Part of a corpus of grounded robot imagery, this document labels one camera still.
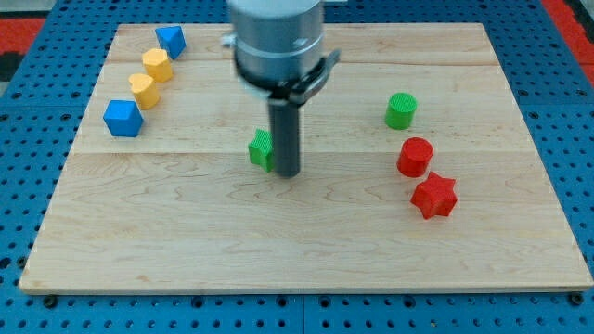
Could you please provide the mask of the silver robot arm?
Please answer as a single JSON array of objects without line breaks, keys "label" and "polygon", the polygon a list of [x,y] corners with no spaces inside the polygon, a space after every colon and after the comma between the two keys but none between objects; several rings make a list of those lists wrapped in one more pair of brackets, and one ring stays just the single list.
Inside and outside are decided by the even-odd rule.
[{"label": "silver robot arm", "polygon": [[301,106],[326,84],[341,51],[324,54],[320,0],[228,0],[238,76],[270,100]]}]

